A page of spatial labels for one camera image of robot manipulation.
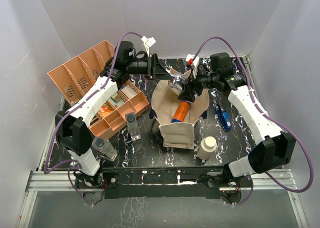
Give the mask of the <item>cream cylindrical bottle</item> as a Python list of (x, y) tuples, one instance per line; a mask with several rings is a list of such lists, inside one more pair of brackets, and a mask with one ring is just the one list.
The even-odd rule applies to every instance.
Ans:
[(197, 150), (197, 157), (201, 160), (209, 160), (217, 149), (217, 141), (212, 136), (205, 137)]

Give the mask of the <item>pink plastic desk organizer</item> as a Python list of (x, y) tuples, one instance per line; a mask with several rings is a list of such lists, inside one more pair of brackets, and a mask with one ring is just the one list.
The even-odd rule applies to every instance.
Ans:
[[(128, 99), (122, 91), (117, 91), (114, 82), (105, 76), (100, 77), (106, 62), (114, 53), (114, 46), (104, 40), (48, 72), (69, 104), (82, 104), (71, 116), (82, 117), (93, 135), (104, 139), (110, 139), (127, 125), (125, 114), (135, 113), (139, 116), (150, 106), (144, 93), (130, 80), (127, 80), (125, 85), (131, 86), (138, 94)], [(107, 117), (101, 117), (99, 109), (114, 93), (118, 93), (124, 103), (114, 106), (114, 111)]]

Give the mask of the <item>beige small carton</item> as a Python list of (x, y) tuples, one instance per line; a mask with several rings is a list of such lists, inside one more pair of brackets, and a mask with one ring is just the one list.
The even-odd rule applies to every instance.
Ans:
[(110, 98), (111, 98), (111, 100), (112, 100), (114, 103), (116, 103), (116, 104), (118, 104), (119, 102), (122, 101), (121, 96), (120, 96), (117, 92), (114, 93)]

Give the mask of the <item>tilted clear square bottle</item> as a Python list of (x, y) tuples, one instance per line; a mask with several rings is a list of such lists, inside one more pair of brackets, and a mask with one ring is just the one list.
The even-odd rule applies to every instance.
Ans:
[(96, 150), (104, 159), (114, 162), (118, 156), (118, 152), (110, 143), (109, 140), (100, 137), (95, 137), (91, 144), (92, 148)]

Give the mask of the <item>beige canvas tote bag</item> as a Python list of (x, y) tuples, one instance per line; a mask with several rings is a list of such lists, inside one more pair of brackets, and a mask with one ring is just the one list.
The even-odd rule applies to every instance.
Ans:
[(193, 150), (195, 125), (200, 118), (206, 118), (209, 106), (207, 88), (196, 97), (195, 102), (178, 100), (170, 82), (161, 80), (152, 93), (149, 118), (155, 118), (158, 122), (164, 147)]

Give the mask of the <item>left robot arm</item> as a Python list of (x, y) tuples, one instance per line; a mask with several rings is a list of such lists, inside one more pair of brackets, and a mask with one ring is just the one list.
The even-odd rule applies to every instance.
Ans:
[(66, 112), (56, 114), (55, 140), (79, 164), (79, 170), (93, 188), (99, 187), (104, 177), (93, 154), (94, 137), (109, 139), (124, 127), (126, 113), (141, 114), (149, 103), (133, 104), (128, 100), (106, 116), (101, 114), (101, 108), (118, 90), (131, 84), (131, 75), (172, 79), (159, 63), (158, 56), (148, 54), (156, 40), (145, 36), (141, 40), (144, 49), (140, 52), (132, 42), (123, 40), (117, 57), (114, 57), (115, 47), (104, 40), (48, 73), (73, 105)]

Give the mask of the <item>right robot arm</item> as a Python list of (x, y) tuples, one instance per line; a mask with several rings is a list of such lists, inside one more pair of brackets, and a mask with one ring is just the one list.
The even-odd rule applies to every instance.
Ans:
[(257, 101), (244, 72), (236, 73), (228, 53), (210, 56), (211, 70), (201, 71), (199, 57), (188, 54), (185, 62), (191, 73), (182, 81), (178, 99), (194, 104), (204, 89), (217, 89), (227, 94), (228, 101), (238, 110), (249, 127), (256, 147), (245, 157), (224, 166), (223, 182), (233, 187), (242, 176), (261, 174), (291, 161), (296, 139), (287, 129), (271, 121)]

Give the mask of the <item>orange bottle blue cap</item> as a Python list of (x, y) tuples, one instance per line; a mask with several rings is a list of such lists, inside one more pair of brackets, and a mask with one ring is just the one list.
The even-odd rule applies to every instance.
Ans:
[(177, 107), (177, 109), (176, 109), (176, 111), (175, 111), (175, 113), (173, 115), (173, 118), (172, 118), (171, 122), (172, 123), (175, 123), (175, 122), (182, 123), (185, 120), (186, 116), (187, 116), (187, 113), (188, 113), (188, 111), (190, 109), (190, 106), (191, 105), (190, 105), (190, 103), (188, 101), (182, 100), (179, 103), (179, 105), (178, 105), (178, 107)]

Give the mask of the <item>clear square bottle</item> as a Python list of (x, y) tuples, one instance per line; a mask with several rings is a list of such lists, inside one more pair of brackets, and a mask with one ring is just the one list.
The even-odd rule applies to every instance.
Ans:
[(140, 129), (134, 112), (125, 114), (125, 120), (132, 141), (141, 139)]
[(92, 148), (96, 150), (104, 159), (114, 162), (118, 156), (118, 152), (110, 143), (109, 140), (100, 137), (95, 137), (91, 144)]

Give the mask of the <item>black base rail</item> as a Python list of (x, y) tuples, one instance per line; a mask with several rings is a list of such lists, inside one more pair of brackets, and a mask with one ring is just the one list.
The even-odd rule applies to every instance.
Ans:
[(95, 189), (104, 199), (204, 197), (219, 199), (223, 189), (238, 193), (253, 187), (245, 176), (233, 177), (224, 166), (108, 167), (94, 176), (74, 171), (75, 185)]

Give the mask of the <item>orange snack packet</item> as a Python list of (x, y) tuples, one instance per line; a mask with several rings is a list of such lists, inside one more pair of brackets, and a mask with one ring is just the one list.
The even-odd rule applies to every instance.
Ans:
[(103, 104), (102, 107), (99, 109), (98, 113), (100, 114), (100, 116), (101, 116), (102, 118), (105, 118), (105, 117), (107, 117), (108, 115), (110, 115), (113, 111), (114, 111), (114, 108), (106, 102), (106, 103)]

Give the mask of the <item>white label box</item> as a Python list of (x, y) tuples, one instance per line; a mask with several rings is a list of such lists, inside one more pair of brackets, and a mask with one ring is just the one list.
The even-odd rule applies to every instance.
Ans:
[(138, 94), (130, 85), (123, 86), (121, 88), (121, 92), (128, 98), (132, 99), (134, 96)]

